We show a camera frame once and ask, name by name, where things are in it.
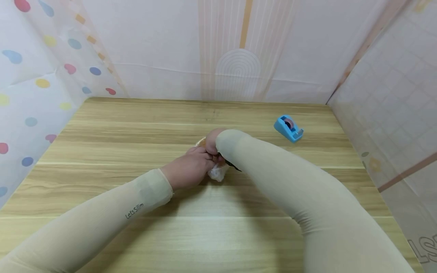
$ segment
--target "white backdrop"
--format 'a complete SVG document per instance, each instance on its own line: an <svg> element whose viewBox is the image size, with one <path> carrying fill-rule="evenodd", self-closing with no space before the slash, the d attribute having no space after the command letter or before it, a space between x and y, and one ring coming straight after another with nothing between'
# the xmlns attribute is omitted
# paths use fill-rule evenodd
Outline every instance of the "white backdrop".
<svg viewBox="0 0 437 273"><path fill-rule="evenodd" d="M326 103L386 0L0 3L0 207L90 96Z"/></svg>

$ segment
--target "polka dot wall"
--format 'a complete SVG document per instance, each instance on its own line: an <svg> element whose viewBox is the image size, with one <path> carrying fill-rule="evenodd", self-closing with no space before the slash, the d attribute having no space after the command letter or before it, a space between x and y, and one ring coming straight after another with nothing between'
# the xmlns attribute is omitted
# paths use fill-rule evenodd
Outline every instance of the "polka dot wall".
<svg viewBox="0 0 437 273"><path fill-rule="evenodd" d="M0 207L86 98L122 94L95 40L82 34L80 22L60 2L0 4L16 26L0 26L0 67L6 71L0 76L0 116L7 117L0 120Z"/></svg>

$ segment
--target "colorful dot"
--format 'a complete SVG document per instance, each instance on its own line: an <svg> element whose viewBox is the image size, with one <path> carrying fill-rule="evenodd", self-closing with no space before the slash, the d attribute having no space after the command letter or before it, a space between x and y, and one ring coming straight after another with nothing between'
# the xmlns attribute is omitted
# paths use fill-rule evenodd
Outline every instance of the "colorful dot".
<svg viewBox="0 0 437 273"><path fill-rule="evenodd" d="M91 74L94 74L96 76L100 75L102 72L97 67L90 67Z"/></svg>
<svg viewBox="0 0 437 273"><path fill-rule="evenodd" d="M58 44L55 37L48 36L48 35L44 36L44 43L47 46L56 46Z"/></svg>
<svg viewBox="0 0 437 273"><path fill-rule="evenodd" d="M3 50L2 54L5 55L13 64L17 65L23 61L21 54L14 50Z"/></svg>
<svg viewBox="0 0 437 273"><path fill-rule="evenodd" d="M9 105L9 96L5 94L0 94L0 106Z"/></svg>
<svg viewBox="0 0 437 273"><path fill-rule="evenodd" d="M68 72L70 75L72 75L72 74L74 74L74 73L76 72L76 67L74 67L74 65L71 65L71 64L69 64L69 63L66 63L66 64L64 65L64 68L67 70L67 72Z"/></svg>
<svg viewBox="0 0 437 273"><path fill-rule="evenodd" d="M82 45L76 39L68 39L68 44L74 49L81 49Z"/></svg>
<svg viewBox="0 0 437 273"><path fill-rule="evenodd" d="M59 108L62 110L70 110L71 109L71 103L69 102L63 102L59 105Z"/></svg>
<svg viewBox="0 0 437 273"><path fill-rule="evenodd" d="M46 3L42 2L41 0L38 0L38 2L41 5L42 9L44 10L44 12L47 16L53 17L55 15L55 11L52 9L51 6L47 5Z"/></svg>
<svg viewBox="0 0 437 273"><path fill-rule="evenodd" d="M4 155L9 151L9 146L6 143L0 143L0 154Z"/></svg>
<svg viewBox="0 0 437 273"><path fill-rule="evenodd" d="M23 158L23 160L21 161L21 164L22 164L24 167L29 167L30 165L33 164L33 158L31 158L31 157L25 157L25 158Z"/></svg>
<svg viewBox="0 0 437 273"><path fill-rule="evenodd" d="M53 143L55 138L56 138L56 135L46 135L45 136L45 139L48 140L50 143Z"/></svg>
<svg viewBox="0 0 437 273"><path fill-rule="evenodd" d="M38 123L38 120L34 117L28 117L24 123L29 127L34 127Z"/></svg>
<svg viewBox="0 0 437 273"><path fill-rule="evenodd" d="M0 187L0 197L5 196L6 193L7 193L7 188L6 187Z"/></svg>
<svg viewBox="0 0 437 273"><path fill-rule="evenodd" d="M14 0L14 3L22 12L28 12L30 10L30 5L26 0Z"/></svg>
<svg viewBox="0 0 437 273"><path fill-rule="evenodd" d="M86 87L86 86L82 87L82 92L84 94L91 94L91 90L88 87Z"/></svg>
<svg viewBox="0 0 437 273"><path fill-rule="evenodd" d="M46 79L38 79L38 80L35 81L35 84L38 87L41 87L41 88L48 88L48 87L50 87L50 82L48 80L46 80Z"/></svg>
<svg viewBox="0 0 437 273"><path fill-rule="evenodd" d="M115 95L117 92L115 92L114 89L112 88L106 88L106 91L108 91L109 94L111 94L112 96Z"/></svg>

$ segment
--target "beige stripe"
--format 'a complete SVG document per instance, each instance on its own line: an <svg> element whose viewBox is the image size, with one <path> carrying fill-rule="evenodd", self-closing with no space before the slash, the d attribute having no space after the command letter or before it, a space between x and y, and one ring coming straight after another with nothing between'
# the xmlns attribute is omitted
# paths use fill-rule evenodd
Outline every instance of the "beige stripe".
<svg viewBox="0 0 437 273"><path fill-rule="evenodd" d="M386 27L388 26L389 22L392 18L395 17L395 15L401 10L401 8L405 5L405 3L409 2L410 0L390 0L387 5L385 6L384 11L381 13L381 16L378 18L376 23L373 25L372 29L370 30L369 34L367 35L366 39L364 40L363 44L361 45L360 49L355 54L352 61L349 63L348 67L346 68L346 71L343 73L343 76L340 79L340 82L337 84L337 87L335 88L332 95L338 90L338 88L344 83L346 78L351 73L352 69L354 69L355 65L358 63L358 61L363 57L364 53L367 51L369 46L372 44L372 42L375 40L377 35Z"/></svg>
<svg viewBox="0 0 437 273"><path fill-rule="evenodd" d="M414 7L414 11L418 13L422 12L430 2L431 0L419 0Z"/></svg>
<svg viewBox="0 0 437 273"><path fill-rule="evenodd" d="M244 8L243 27L241 28L240 48L246 46L247 30L249 29L250 13L252 11L253 0L246 0Z"/></svg>
<svg viewBox="0 0 437 273"><path fill-rule="evenodd" d="M384 190L388 189L389 187L395 185L396 183L402 181L404 178L409 177L410 175L412 175L413 173L416 173L418 171L420 171L421 169L425 168L426 166L428 166L429 164L433 163L437 161L437 152L428 156L427 158L425 158L424 160L420 161L419 163L417 163L416 165L414 165L413 167L403 171L401 174L399 174L398 176L396 176L395 178L393 178L392 180L390 180L389 182L385 183L384 185L380 186L378 188L378 191L381 193Z"/></svg>

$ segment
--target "arm sleeve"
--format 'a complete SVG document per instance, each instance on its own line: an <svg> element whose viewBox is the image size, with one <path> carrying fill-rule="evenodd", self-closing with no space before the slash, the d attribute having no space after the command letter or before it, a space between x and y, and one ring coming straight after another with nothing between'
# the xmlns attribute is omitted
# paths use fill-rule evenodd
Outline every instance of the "arm sleeve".
<svg viewBox="0 0 437 273"><path fill-rule="evenodd" d="M151 170L48 223L0 260L0 272L76 272L131 221L172 195L161 170Z"/></svg>
<svg viewBox="0 0 437 273"><path fill-rule="evenodd" d="M216 146L299 223L306 273L413 272L353 194L330 174L237 130L220 133Z"/></svg>

